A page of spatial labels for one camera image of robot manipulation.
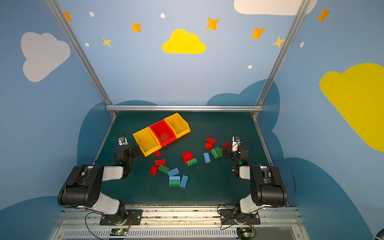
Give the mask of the yellow bin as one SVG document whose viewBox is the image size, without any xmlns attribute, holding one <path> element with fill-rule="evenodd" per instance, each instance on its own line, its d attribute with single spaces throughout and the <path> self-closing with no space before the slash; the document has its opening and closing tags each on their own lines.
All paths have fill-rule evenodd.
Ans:
<svg viewBox="0 0 384 240">
<path fill-rule="evenodd" d="M 158 138 L 155 136 L 150 127 L 146 127 L 134 133 L 133 137 L 145 157 L 148 157 L 162 148 Z"/>
<path fill-rule="evenodd" d="M 177 139 L 191 132 L 189 124 L 181 117 L 179 113 L 175 113 L 164 120 L 174 131 Z"/>
</svg>

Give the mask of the small red lego brick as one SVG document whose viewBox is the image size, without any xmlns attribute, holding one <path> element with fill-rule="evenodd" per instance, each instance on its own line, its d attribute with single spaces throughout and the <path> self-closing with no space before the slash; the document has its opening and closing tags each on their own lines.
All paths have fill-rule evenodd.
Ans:
<svg viewBox="0 0 384 240">
<path fill-rule="evenodd" d="M 162 154 L 161 154 L 161 152 L 160 151 L 156 151 L 155 152 L 155 156 L 158 158 L 158 157 L 160 157 Z"/>
</svg>

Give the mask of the red lego brick top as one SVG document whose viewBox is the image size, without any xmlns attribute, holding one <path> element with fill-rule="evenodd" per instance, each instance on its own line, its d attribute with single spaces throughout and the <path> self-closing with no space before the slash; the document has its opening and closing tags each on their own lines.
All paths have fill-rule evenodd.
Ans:
<svg viewBox="0 0 384 240">
<path fill-rule="evenodd" d="M 207 137 L 207 138 L 206 138 L 206 142 L 207 142 L 207 143 L 210 143 L 210 144 L 212 144 L 212 145 L 214 145 L 214 144 L 216 143 L 216 140 L 215 140 L 215 139 L 212 139 L 212 138 L 210 138 L 210 137 Z"/>
</svg>

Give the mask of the red bin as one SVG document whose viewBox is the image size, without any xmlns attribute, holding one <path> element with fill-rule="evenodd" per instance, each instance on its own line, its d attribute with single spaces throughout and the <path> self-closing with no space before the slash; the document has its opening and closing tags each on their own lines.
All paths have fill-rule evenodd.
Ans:
<svg viewBox="0 0 384 240">
<path fill-rule="evenodd" d="M 150 129 L 155 134 L 162 148 L 177 139 L 173 129 L 165 120 L 150 125 Z"/>
</svg>

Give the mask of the large red lego brick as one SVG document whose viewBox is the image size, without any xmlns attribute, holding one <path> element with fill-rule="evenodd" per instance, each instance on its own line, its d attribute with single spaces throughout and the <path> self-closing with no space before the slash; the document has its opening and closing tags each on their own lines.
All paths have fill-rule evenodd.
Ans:
<svg viewBox="0 0 384 240">
<path fill-rule="evenodd" d="M 187 164 L 188 161 L 194 159 L 194 156 L 193 156 L 191 151 L 187 151 L 187 152 L 182 154 L 182 159 L 183 159 L 184 163 Z"/>
</svg>

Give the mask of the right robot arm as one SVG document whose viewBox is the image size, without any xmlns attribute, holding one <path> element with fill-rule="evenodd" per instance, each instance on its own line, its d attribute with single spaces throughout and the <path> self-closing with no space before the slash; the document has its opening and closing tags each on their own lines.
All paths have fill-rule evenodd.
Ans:
<svg viewBox="0 0 384 240">
<path fill-rule="evenodd" d="M 257 166 L 248 162 L 247 148 L 223 148 L 223 157 L 233 161 L 235 176 L 250 182 L 250 193 L 240 199 L 237 214 L 255 214 L 263 208 L 276 208 L 288 204 L 288 194 L 277 166 Z"/>
</svg>

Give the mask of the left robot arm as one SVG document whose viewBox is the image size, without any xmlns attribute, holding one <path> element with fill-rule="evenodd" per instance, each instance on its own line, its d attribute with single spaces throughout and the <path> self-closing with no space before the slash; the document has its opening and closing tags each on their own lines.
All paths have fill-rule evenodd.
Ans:
<svg viewBox="0 0 384 240">
<path fill-rule="evenodd" d="M 142 151 L 138 145 L 120 145 L 115 150 L 113 166 L 75 166 L 58 194 L 58 204 L 72 208 L 90 209 L 96 213 L 125 220 L 124 203 L 101 191 L 102 183 L 124 179 L 132 169 L 132 161 Z"/>
</svg>

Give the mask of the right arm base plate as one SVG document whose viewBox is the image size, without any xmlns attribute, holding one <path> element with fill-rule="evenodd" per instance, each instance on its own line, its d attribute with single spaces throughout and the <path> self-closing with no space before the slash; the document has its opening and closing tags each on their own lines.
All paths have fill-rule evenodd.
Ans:
<svg viewBox="0 0 384 240">
<path fill-rule="evenodd" d="M 221 224 L 226 225 L 260 225 L 261 220 L 258 213 L 243 214 L 235 209 L 219 209 Z"/>
</svg>

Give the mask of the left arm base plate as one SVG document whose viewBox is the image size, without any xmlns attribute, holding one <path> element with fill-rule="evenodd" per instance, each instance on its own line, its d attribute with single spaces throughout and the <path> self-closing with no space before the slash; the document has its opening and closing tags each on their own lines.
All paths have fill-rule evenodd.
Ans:
<svg viewBox="0 0 384 240">
<path fill-rule="evenodd" d="M 101 218 L 100 226 L 138 226 L 141 223 L 143 210 L 127 209 L 118 211 L 114 215 L 104 215 Z"/>
</svg>

